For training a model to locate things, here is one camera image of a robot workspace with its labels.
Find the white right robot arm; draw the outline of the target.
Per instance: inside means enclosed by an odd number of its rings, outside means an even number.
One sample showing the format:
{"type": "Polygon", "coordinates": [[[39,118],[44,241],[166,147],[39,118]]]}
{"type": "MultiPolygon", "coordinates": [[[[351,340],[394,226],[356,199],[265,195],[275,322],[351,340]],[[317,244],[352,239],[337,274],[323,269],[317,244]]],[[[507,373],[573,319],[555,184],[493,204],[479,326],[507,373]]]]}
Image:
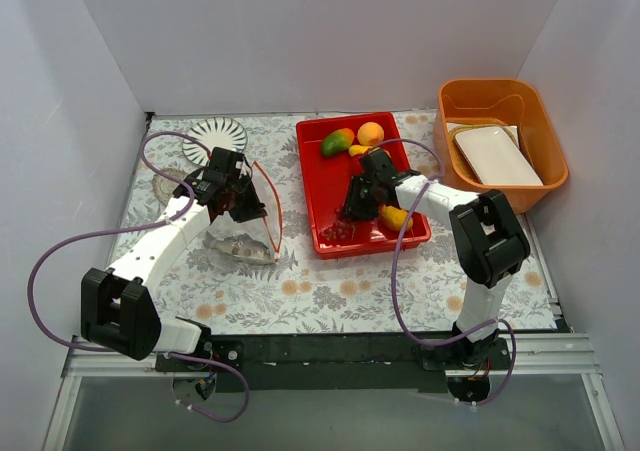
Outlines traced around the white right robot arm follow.
{"type": "Polygon", "coordinates": [[[399,171],[383,150],[359,159],[362,173],[351,178],[342,215],[354,220],[380,217],[384,205],[408,217],[421,214],[448,227],[459,265],[467,277],[462,309],[452,336],[426,341],[403,322],[397,299],[398,258],[392,258],[391,292],[394,313],[407,336],[435,359],[475,368],[484,362],[498,338],[499,312],[513,276],[530,255],[529,241],[499,190],[461,191],[415,170],[399,171]]]}

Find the floral patterned table mat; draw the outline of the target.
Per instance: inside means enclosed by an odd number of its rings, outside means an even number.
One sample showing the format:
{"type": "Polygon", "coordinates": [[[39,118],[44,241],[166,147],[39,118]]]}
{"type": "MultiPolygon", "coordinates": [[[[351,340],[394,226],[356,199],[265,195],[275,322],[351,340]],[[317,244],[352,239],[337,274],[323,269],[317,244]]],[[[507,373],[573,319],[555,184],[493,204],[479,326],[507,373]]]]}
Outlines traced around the floral patterned table mat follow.
{"type": "MultiPolygon", "coordinates": [[[[295,332],[401,331],[390,296],[392,253],[322,260],[312,245],[300,176],[296,124],[323,115],[265,115],[236,118],[247,130],[246,154],[266,171],[279,193],[283,241],[277,263],[242,265],[223,272],[210,264],[198,237],[152,293],[161,317],[183,317],[216,334],[293,334],[295,332]]],[[[161,136],[146,147],[158,169],[190,172],[195,166],[182,140],[161,136]]],[[[124,216],[124,226],[155,221],[164,210],[152,178],[139,162],[124,216]]],[[[429,221],[432,236],[403,251],[398,265],[398,299],[411,331],[449,331],[466,294],[466,276],[457,264],[451,233],[429,221]]],[[[538,255],[531,256],[509,285],[500,316],[518,331],[557,329],[549,287],[538,255]]]]}

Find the striped round plate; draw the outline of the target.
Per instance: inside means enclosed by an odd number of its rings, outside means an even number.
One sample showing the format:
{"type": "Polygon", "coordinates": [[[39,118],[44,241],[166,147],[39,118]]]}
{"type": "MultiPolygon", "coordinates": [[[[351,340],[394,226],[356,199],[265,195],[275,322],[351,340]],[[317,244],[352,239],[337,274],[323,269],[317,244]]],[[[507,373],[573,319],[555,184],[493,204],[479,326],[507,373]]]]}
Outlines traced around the striped round plate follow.
{"type": "MultiPolygon", "coordinates": [[[[199,121],[192,125],[186,133],[197,140],[208,150],[216,147],[236,152],[244,152],[248,138],[244,126],[232,118],[215,117],[199,121]]],[[[207,164],[209,158],[206,152],[195,142],[184,140],[182,151],[185,157],[197,166],[207,164]]]]}

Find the orange plastic basin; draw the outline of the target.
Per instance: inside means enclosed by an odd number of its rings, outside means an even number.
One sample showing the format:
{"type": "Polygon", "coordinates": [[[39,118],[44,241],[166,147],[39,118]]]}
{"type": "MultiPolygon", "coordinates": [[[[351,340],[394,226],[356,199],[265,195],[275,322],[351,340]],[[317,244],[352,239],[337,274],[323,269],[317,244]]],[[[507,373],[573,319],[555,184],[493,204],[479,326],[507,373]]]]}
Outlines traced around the orange plastic basin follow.
{"type": "Polygon", "coordinates": [[[441,87],[438,103],[434,144],[446,185],[478,193],[498,189],[522,214],[567,180],[556,134],[529,84],[455,79],[441,87]]]}

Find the green red mango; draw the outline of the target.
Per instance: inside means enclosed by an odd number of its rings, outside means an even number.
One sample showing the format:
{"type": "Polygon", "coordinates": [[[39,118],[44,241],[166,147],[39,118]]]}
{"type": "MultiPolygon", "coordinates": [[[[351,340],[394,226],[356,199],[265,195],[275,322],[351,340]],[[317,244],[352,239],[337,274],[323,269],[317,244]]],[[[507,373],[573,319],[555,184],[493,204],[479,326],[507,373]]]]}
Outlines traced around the green red mango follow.
{"type": "Polygon", "coordinates": [[[332,157],[346,151],[354,142],[355,134],[349,128],[341,128],[326,136],[321,142],[321,153],[332,157]]]}

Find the woven round coaster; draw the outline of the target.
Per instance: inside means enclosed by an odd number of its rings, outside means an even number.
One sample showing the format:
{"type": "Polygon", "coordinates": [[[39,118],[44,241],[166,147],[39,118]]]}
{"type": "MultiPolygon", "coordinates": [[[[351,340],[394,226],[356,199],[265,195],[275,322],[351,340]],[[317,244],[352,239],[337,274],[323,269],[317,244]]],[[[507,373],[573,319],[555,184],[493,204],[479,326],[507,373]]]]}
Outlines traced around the woven round coaster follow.
{"type": "MultiPolygon", "coordinates": [[[[161,172],[179,180],[183,180],[187,176],[185,171],[172,167],[162,168],[161,172]]],[[[155,174],[152,178],[153,194],[162,206],[166,206],[168,204],[177,186],[177,182],[160,174],[155,174]]]]}

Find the white rectangular plate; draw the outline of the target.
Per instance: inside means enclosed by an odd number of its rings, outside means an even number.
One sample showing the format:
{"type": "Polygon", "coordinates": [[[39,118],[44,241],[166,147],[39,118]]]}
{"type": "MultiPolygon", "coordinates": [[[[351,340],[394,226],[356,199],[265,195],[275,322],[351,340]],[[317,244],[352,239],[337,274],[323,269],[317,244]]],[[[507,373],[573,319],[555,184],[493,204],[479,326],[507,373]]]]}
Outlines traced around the white rectangular plate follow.
{"type": "Polygon", "coordinates": [[[457,149],[482,184],[542,185],[517,142],[504,127],[460,125],[450,133],[457,149]]]}

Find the clear zip top bag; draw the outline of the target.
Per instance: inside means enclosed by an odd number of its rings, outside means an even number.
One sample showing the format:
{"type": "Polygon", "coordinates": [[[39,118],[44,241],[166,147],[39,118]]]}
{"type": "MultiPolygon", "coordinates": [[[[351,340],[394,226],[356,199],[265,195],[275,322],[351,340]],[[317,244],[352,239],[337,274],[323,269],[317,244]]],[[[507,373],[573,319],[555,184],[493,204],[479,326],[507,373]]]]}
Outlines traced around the clear zip top bag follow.
{"type": "MultiPolygon", "coordinates": [[[[229,236],[246,233],[253,239],[263,242],[271,249],[275,262],[267,265],[274,265],[279,258],[282,243],[283,219],[280,196],[272,180],[257,161],[251,163],[250,170],[247,170],[245,174],[250,176],[251,183],[255,187],[260,200],[265,204],[267,216],[262,219],[237,223],[230,217],[228,211],[226,211],[223,215],[216,217],[214,222],[205,231],[203,246],[206,234],[210,234],[217,239],[224,239],[229,236]]],[[[235,271],[242,265],[267,266],[254,265],[235,260],[228,256],[218,255],[205,246],[204,249],[210,264],[223,272],[235,271]]]]}

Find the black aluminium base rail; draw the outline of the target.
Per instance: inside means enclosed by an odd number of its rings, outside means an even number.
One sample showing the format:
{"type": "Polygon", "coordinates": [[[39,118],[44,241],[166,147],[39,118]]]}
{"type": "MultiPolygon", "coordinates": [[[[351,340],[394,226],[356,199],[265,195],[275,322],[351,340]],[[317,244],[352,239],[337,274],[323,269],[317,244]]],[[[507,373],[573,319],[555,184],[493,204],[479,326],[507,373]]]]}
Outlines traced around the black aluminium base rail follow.
{"type": "Polygon", "coordinates": [[[446,380],[597,373],[585,334],[501,332],[475,364],[450,348],[426,348],[402,333],[212,336],[204,356],[241,372],[254,391],[417,389],[443,393],[446,380]]]}

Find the orange peach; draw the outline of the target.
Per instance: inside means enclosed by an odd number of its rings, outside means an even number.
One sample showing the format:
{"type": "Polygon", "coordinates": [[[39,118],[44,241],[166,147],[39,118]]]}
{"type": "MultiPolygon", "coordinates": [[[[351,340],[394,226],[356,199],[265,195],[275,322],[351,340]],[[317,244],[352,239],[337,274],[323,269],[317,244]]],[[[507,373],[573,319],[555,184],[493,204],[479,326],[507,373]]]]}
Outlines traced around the orange peach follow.
{"type": "Polygon", "coordinates": [[[384,140],[385,133],[380,124],[369,121],[359,127],[356,137],[362,146],[376,146],[384,140]]]}

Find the red grape bunch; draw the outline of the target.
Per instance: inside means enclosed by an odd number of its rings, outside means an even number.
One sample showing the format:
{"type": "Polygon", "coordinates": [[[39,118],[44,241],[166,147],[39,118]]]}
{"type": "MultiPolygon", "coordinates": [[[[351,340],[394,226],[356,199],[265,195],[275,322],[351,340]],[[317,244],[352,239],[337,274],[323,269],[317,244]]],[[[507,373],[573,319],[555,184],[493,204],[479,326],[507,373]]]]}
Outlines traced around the red grape bunch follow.
{"type": "Polygon", "coordinates": [[[321,231],[320,237],[328,244],[346,243],[354,238],[355,231],[353,220],[339,207],[335,209],[334,222],[321,231]]]}

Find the red plastic tray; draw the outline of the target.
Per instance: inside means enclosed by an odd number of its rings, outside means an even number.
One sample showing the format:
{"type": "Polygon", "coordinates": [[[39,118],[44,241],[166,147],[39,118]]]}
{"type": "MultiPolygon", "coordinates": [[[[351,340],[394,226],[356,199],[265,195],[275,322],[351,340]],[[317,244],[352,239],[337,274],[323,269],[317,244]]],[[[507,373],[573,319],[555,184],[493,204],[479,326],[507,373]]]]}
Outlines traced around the red plastic tray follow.
{"type": "Polygon", "coordinates": [[[321,142],[334,131],[348,128],[356,132],[367,122],[381,125],[387,139],[400,137],[389,112],[312,119],[296,125],[313,249],[321,259],[391,252],[395,248],[398,234],[379,225],[376,219],[355,222],[342,237],[328,238],[326,233],[339,219],[338,209],[345,203],[350,178],[361,173],[362,167],[346,151],[334,157],[323,156],[321,142]]]}

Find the grey plastic fish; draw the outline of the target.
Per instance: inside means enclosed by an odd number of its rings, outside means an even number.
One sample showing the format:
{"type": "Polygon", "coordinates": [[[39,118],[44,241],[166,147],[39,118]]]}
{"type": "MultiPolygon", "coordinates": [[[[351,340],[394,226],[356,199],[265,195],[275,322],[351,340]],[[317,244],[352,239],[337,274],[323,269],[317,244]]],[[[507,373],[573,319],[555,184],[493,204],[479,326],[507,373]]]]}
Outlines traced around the grey plastic fish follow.
{"type": "Polygon", "coordinates": [[[263,242],[253,239],[246,233],[229,236],[224,239],[217,239],[210,234],[206,234],[204,246],[218,255],[228,256],[254,265],[267,265],[275,262],[271,249],[263,242]]]}

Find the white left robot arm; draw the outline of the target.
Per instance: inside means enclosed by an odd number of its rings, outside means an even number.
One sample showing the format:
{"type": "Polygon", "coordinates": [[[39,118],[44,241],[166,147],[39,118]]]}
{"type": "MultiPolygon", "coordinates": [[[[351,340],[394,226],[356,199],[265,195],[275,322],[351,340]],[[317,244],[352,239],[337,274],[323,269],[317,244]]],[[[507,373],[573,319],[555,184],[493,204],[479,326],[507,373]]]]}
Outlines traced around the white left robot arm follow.
{"type": "Polygon", "coordinates": [[[81,281],[81,336],[135,360],[152,353],[178,353],[193,371],[213,357],[203,340],[208,329],[185,318],[161,318],[152,299],[165,275],[191,242],[224,214],[238,223],[266,216],[242,170],[245,156],[216,147],[206,166],[173,190],[156,227],[106,270],[90,269],[81,281]]]}

